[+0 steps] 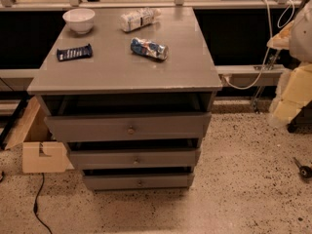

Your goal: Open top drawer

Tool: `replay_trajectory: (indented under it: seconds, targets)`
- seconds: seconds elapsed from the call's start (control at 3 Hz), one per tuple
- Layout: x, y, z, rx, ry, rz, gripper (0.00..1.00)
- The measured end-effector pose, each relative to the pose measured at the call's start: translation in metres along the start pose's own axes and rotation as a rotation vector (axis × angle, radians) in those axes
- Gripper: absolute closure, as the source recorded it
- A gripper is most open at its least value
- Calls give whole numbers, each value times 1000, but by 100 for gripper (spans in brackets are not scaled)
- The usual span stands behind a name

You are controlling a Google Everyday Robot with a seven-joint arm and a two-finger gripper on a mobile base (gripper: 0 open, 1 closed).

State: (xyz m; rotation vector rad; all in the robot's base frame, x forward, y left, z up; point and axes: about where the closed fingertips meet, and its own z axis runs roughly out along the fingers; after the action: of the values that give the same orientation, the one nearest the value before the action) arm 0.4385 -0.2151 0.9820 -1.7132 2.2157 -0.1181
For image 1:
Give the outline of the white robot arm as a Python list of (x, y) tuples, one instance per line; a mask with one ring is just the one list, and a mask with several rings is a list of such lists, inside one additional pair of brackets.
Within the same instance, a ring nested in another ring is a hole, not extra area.
[(276, 50), (288, 50), (298, 61), (279, 78), (276, 96), (269, 107), (268, 122), (275, 128), (286, 127), (312, 101), (312, 1), (267, 43)]

